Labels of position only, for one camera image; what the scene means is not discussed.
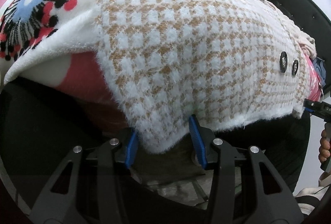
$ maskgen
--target black clamp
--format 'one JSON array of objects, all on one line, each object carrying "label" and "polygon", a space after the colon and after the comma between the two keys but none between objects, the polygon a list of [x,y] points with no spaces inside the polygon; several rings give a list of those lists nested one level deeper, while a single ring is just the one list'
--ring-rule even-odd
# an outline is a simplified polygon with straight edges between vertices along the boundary
[{"label": "black clamp", "polygon": [[[201,127],[195,115],[189,120],[190,135],[199,163],[214,169],[205,224],[299,224],[303,215],[290,189],[264,153],[232,147]],[[234,217],[235,166],[241,167],[242,216]]]},{"label": "black clamp", "polygon": [[[309,111],[312,115],[324,119],[324,122],[331,123],[331,105],[326,102],[317,102],[305,99],[303,106]],[[331,139],[331,130],[327,130],[326,139],[330,142]],[[327,158],[321,164],[321,169],[326,173],[331,173],[331,157]]]},{"label": "black clamp", "polygon": [[87,207],[89,175],[97,175],[98,223],[127,224],[118,169],[128,169],[138,149],[135,130],[125,128],[98,148],[76,146],[62,160],[35,202],[29,219],[34,224],[89,224],[79,208]]}]

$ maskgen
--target black button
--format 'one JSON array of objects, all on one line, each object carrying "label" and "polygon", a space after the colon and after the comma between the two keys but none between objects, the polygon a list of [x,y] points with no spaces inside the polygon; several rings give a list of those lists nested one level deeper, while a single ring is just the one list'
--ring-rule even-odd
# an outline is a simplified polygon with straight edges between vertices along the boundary
[{"label": "black button", "polygon": [[286,69],[287,69],[287,53],[285,51],[283,51],[280,54],[280,58],[279,58],[279,67],[280,67],[280,71],[282,73],[285,73]]},{"label": "black button", "polygon": [[299,61],[295,60],[292,65],[292,76],[297,74],[297,70],[299,69]]}]

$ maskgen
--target human hand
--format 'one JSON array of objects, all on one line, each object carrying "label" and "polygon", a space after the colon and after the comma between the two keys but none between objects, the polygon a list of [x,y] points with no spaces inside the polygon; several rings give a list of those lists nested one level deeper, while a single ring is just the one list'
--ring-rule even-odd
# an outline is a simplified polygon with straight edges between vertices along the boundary
[{"label": "human hand", "polygon": [[330,141],[328,141],[327,137],[327,132],[326,130],[323,130],[321,133],[321,140],[320,140],[320,144],[321,146],[319,147],[319,155],[318,155],[318,159],[319,161],[322,163],[324,161],[326,161],[327,158],[330,157]]}]

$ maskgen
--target white fuzzy sweater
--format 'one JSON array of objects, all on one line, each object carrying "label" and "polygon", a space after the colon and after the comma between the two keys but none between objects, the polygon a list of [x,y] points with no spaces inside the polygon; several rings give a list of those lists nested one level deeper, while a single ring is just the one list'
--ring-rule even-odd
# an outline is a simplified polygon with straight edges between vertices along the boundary
[{"label": "white fuzzy sweater", "polygon": [[[314,40],[266,0],[98,0],[98,61],[143,145],[160,153],[202,126],[300,116]],[[282,51],[288,68],[280,72]],[[295,60],[299,70],[292,76]]]}]

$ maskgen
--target metal screw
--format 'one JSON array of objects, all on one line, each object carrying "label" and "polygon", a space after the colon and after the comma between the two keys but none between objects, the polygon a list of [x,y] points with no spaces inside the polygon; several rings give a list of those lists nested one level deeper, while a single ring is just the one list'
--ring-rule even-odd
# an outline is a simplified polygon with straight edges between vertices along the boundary
[{"label": "metal screw", "polygon": [[111,144],[112,146],[116,146],[120,141],[117,138],[112,138],[109,141],[109,144]]},{"label": "metal screw", "polygon": [[215,138],[214,140],[213,140],[213,143],[215,144],[215,145],[222,145],[223,144],[223,140],[222,139],[219,139],[219,138]]},{"label": "metal screw", "polygon": [[82,151],[82,147],[81,146],[75,146],[74,148],[73,148],[73,152],[75,152],[75,153],[79,153],[79,152],[81,152]]},{"label": "metal screw", "polygon": [[251,152],[253,152],[253,153],[258,153],[258,152],[259,152],[259,148],[256,147],[256,146],[252,146],[252,147],[250,148],[250,150],[251,150]]}]

